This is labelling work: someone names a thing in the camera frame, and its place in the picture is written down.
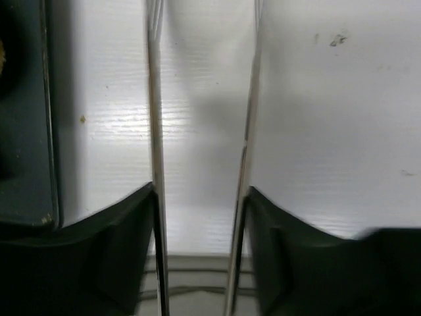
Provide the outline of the black baking tray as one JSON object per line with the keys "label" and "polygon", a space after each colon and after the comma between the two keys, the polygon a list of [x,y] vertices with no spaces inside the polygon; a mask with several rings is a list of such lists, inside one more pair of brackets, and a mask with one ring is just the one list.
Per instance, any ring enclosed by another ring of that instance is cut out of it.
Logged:
{"label": "black baking tray", "polygon": [[1,2],[1,222],[59,225],[45,1]]}

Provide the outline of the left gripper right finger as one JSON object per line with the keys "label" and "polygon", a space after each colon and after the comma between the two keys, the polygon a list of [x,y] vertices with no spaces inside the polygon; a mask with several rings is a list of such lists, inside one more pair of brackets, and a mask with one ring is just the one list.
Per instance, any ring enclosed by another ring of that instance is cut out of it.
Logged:
{"label": "left gripper right finger", "polygon": [[420,314],[420,2],[255,1],[225,315]]}

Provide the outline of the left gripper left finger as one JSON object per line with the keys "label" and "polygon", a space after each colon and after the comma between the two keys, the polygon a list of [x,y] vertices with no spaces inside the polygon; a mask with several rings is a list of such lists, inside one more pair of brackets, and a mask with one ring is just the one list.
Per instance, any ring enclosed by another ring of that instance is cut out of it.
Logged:
{"label": "left gripper left finger", "polygon": [[150,241],[157,249],[160,311],[169,313],[163,197],[159,28],[162,2],[147,8],[147,68],[153,179],[110,207],[63,226],[58,129],[53,142],[59,225],[31,229],[1,222],[2,315],[133,315]]}

